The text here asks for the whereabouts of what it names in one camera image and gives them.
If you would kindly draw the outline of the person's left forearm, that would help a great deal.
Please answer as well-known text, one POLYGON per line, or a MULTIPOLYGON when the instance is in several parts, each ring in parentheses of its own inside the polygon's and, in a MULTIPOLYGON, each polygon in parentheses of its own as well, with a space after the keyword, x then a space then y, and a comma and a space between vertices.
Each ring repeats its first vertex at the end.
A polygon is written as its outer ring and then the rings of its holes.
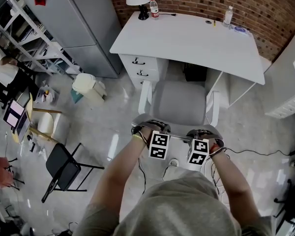
POLYGON ((146 139, 133 135, 131 141, 110 162, 99 180, 90 203, 119 215, 126 182, 144 148, 146 139))

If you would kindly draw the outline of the person's left hand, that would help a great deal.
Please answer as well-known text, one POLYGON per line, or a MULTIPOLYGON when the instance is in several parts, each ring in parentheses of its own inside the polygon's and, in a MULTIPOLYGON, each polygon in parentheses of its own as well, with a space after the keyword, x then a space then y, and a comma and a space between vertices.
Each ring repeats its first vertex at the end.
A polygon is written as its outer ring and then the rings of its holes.
POLYGON ((148 121, 143 121, 131 129, 132 136, 143 140, 147 148, 149 148, 153 131, 158 131, 162 134, 169 134, 171 132, 171 128, 166 123, 151 119, 148 121), (144 131, 146 129, 149 130, 149 134, 145 136, 144 131))

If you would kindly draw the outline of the person's right hand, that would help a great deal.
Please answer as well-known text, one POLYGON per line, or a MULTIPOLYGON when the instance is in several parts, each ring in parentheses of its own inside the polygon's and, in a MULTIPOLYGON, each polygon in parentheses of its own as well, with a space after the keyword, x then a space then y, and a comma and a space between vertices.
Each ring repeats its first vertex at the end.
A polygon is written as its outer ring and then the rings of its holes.
POLYGON ((209 130, 194 129, 189 131, 186 136, 197 140, 207 139, 209 141, 210 157, 213 157, 215 154, 220 153, 220 151, 224 148, 224 141, 222 137, 209 130))

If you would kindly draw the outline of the cream pedal trash bin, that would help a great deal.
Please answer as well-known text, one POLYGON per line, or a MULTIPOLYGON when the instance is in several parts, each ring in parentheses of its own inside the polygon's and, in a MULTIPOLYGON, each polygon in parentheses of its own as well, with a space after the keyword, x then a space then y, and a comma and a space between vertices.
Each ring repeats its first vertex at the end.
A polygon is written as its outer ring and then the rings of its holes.
POLYGON ((105 85, 95 76, 87 73, 76 76, 72 89, 96 104, 104 103, 104 98, 107 96, 105 85))

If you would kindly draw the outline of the blue wet wipes packet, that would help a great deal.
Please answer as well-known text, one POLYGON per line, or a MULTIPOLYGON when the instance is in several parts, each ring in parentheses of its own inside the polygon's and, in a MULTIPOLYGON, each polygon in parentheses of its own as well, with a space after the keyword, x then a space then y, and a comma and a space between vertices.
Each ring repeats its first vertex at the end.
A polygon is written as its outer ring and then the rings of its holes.
POLYGON ((250 33, 249 30, 243 28, 243 27, 239 27, 239 26, 232 26, 232 30, 236 33, 239 33, 239 34, 242 34, 242 35, 245 35, 245 36, 249 36, 251 37, 252 34, 250 33))

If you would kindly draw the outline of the round wooden table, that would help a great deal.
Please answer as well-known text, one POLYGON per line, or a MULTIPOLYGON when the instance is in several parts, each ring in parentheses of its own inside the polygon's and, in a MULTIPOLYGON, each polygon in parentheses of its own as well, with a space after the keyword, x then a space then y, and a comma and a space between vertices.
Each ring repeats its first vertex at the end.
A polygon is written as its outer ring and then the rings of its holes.
POLYGON ((32 94, 26 91, 18 96, 17 102, 25 107, 29 119, 24 136, 35 134, 49 142, 66 144, 70 120, 63 112, 33 107, 32 94))

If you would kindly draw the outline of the white desk with drawers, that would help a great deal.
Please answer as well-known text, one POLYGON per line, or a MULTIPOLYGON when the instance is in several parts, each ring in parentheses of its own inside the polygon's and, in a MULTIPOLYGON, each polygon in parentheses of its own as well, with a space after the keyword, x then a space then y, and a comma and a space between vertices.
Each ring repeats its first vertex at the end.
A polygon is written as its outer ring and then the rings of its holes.
POLYGON ((175 60, 208 68, 206 90, 220 92, 228 108, 254 85, 265 84, 254 37, 224 27, 221 22, 186 14, 162 13, 155 20, 139 20, 132 14, 112 47, 112 54, 125 60, 125 67, 144 67, 143 57, 175 60))

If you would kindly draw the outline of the white plastic bag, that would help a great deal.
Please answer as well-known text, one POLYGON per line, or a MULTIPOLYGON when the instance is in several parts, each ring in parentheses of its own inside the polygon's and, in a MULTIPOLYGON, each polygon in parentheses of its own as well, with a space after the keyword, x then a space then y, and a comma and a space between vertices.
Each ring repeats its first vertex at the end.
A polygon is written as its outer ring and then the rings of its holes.
POLYGON ((59 93, 50 86, 45 85, 39 88, 35 103, 56 105, 59 98, 59 93))

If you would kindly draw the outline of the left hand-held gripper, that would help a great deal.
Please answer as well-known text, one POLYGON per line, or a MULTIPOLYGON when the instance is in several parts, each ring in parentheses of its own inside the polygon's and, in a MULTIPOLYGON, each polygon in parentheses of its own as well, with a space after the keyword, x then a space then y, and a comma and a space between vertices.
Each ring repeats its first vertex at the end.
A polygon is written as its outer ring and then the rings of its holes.
POLYGON ((148 156, 153 159, 165 160, 169 148, 169 140, 170 135, 153 131, 148 156))

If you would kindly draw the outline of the red label water bottle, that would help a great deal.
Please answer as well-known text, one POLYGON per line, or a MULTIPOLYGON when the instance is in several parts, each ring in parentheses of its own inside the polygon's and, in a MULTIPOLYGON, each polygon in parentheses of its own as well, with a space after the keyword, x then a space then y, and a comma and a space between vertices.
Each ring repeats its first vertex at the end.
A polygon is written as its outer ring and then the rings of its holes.
POLYGON ((156 0, 150 0, 149 6, 152 18, 157 20, 159 18, 159 9, 156 0))

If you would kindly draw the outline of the open laptop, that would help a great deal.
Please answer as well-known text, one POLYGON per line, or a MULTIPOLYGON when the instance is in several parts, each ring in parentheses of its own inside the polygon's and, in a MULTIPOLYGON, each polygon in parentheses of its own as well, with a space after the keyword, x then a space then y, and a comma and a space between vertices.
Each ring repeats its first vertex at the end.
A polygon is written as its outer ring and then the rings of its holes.
POLYGON ((16 136, 18 143, 20 143, 30 126, 30 118, 25 108, 12 99, 3 120, 11 126, 12 134, 16 136))

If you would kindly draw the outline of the clear plastic water bottle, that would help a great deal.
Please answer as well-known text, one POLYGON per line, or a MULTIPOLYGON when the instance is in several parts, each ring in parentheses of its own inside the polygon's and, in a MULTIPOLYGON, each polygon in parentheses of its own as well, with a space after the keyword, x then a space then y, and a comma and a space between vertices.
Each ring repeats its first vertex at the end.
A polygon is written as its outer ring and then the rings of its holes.
POLYGON ((226 9, 226 12, 225 12, 225 16, 224 16, 224 20, 223 20, 223 26, 229 27, 230 24, 231 24, 232 17, 233 17, 233 7, 229 6, 226 9))

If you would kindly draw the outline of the green dustpan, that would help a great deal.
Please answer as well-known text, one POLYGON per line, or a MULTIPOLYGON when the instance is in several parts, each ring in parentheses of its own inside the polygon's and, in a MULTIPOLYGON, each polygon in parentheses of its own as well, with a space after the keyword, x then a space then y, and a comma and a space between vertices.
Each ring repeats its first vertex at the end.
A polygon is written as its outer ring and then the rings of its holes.
POLYGON ((73 102, 76 104, 78 101, 80 101, 82 98, 83 98, 83 95, 76 92, 75 90, 71 90, 71 97, 72 97, 72 100, 73 102))

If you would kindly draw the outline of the grey refrigerator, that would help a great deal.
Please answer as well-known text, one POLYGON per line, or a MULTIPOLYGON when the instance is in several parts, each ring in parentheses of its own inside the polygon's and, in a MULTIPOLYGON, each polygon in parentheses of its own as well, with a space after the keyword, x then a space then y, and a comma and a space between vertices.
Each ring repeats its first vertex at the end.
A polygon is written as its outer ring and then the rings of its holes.
POLYGON ((110 53, 121 32, 111 0, 45 0, 35 5, 26 0, 65 52, 85 73, 97 77, 117 78, 122 63, 110 53))

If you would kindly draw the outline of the grey white armchair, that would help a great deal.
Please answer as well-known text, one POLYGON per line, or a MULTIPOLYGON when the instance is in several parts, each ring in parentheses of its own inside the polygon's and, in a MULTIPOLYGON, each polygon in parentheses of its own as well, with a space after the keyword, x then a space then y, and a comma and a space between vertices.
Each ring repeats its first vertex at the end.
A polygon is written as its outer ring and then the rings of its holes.
POLYGON ((171 136, 190 141, 191 130, 204 129, 217 135, 216 130, 220 109, 220 93, 206 94, 203 86, 192 82, 158 81, 153 87, 145 80, 139 100, 139 115, 133 119, 135 127, 143 121, 159 120, 170 126, 171 136))

